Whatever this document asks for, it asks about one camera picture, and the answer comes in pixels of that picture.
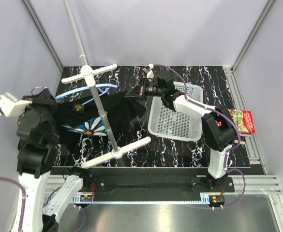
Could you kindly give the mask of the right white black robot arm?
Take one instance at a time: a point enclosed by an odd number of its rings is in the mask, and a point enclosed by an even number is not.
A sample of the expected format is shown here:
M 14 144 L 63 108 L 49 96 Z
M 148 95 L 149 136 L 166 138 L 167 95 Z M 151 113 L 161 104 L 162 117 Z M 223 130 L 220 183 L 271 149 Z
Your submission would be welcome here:
M 157 81 L 143 78 L 126 93 L 126 97 L 145 100 L 148 96 L 159 97 L 163 105 L 174 111 L 184 113 L 202 125 L 202 133 L 210 147 L 210 163 L 206 186 L 210 191 L 218 191 L 223 187 L 223 176 L 228 173 L 227 160 L 229 153 L 236 146 L 240 133 L 231 114 L 225 106 L 215 107 L 200 103 L 176 89 L 173 78 L 157 78 Z

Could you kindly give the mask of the black daisy print t-shirt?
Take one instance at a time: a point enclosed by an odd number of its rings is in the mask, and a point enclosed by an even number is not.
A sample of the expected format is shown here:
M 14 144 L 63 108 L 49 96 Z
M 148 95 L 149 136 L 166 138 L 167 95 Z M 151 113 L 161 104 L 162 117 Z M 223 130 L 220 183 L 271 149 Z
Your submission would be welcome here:
M 142 117 L 146 112 L 145 106 L 125 95 L 124 91 L 113 95 L 104 94 L 100 97 L 115 136 L 119 133 L 127 133 L 130 122 L 137 117 Z M 83 104 L 87 100 L 89 97 L 60 103 L 54 114 L 60 144 L 65 145 L 72 153 L 75 152 L 75 147 L 82 135 L 89 138 L 107 136 L 95 102 Z

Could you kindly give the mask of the light blue clothes hanger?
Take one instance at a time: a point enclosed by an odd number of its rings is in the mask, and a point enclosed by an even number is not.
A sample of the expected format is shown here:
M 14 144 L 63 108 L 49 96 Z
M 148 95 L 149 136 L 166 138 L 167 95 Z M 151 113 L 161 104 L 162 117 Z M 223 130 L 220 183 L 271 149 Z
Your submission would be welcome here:
M 96 89 L 99 91 L 99 96 L 102 96 L 104 94 L 106 94 L 110 88 L 117 88 L 117 85 L 114 84 L 97 84 L 96 85 Z M 79 93 L 82 91 L 86 91 L 89 90 L 89 86 L 84 86 L 84 87 L 79 87 L 79 88 L 75 88 L 69 91 L 66 91 L 64 93 L 61 93 L 57 96 L 54 97 L 55 100 L 59 100 L 61 98 L 64 98 L 66 96 L 72 95 L 74 93 Z

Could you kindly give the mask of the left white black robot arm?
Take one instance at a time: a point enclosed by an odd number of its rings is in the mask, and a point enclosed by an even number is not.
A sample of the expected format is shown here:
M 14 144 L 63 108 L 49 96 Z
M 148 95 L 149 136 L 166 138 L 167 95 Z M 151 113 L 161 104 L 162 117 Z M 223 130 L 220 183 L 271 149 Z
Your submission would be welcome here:
M 80 168 L 72 168 L 59 191 L 45 203 L 45 189 L 56 159 L 52 147 L 59 144 L 54 114 L 57 102 L 48 88 L 23 96 L 25 110 L 18 118 L 17 172 L 19 192 L 13 232 L 56 232 L 60 219 L 78 191 L 91 180 Z

